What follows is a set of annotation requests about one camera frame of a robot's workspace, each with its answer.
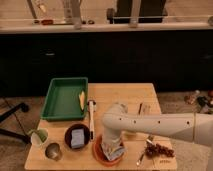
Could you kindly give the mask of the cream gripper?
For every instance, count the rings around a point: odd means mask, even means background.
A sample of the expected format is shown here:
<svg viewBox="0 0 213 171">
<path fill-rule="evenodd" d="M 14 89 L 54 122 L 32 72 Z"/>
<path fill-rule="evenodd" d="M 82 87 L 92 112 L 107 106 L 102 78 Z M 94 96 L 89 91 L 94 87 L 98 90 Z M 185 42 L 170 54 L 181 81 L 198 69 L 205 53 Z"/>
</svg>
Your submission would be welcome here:
<svg viewBox="0 0 213 171">
<path fill-rule="evenodd" d="M 114 153 L 122 149 L 123 145 L 120 137 L 113 139 L 108 135 L 102 135 L 101 147 L 105 153 Z"/>
</svg>

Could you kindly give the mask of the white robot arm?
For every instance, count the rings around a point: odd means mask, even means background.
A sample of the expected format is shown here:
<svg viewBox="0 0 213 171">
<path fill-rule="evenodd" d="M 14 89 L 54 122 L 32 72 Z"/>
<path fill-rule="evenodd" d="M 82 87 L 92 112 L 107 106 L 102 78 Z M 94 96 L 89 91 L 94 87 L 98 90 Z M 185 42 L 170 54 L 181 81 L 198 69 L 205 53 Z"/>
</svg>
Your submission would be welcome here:
<svg viewBox="0 0 213 171">
<path fill-rule="evenodd" d="M 129 114 L 122 103 L 112 104 L 102 115 L 104 127 L 101 147 L 106 154 L 117 150 L 121 132 L 142 132 L 151 135 L 213 145 L 213 116 L 198 113 L 136 115 Z"/>
</svg>

